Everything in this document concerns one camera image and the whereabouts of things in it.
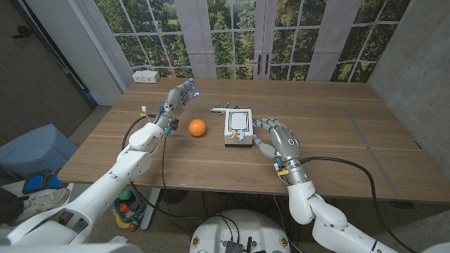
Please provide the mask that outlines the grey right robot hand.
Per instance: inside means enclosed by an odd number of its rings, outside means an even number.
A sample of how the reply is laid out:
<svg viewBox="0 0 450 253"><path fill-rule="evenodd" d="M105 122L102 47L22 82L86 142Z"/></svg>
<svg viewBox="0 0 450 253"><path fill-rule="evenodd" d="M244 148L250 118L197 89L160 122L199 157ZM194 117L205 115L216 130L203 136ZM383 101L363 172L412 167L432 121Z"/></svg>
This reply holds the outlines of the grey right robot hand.
<svg viewBox="0 0 450 253"><path fill-rule="evenodd" d="M252 125L269 132L271 145L264 143L256 134L253 135L253 140L264 156L275 160L275 170L287 185L293 186L309 181L300 162L300 145L297 137L284 123L277 119L261 118Z"/></svg>

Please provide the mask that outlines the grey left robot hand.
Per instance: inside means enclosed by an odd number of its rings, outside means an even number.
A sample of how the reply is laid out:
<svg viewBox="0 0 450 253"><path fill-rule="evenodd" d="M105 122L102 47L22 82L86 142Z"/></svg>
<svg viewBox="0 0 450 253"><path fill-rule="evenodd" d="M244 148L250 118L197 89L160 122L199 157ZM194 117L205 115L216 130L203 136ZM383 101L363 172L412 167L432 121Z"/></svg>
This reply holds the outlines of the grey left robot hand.
<svg viewBox="0 0 450 253"><path fill-rule="evenodd" d="M159 126L164 132L175 130L177 117L182 114L189 100L197 96L199 96L199 93L195 92L193 78L175 86L167 94L165 102L160 107L159 115L153 123Z"/></svg>

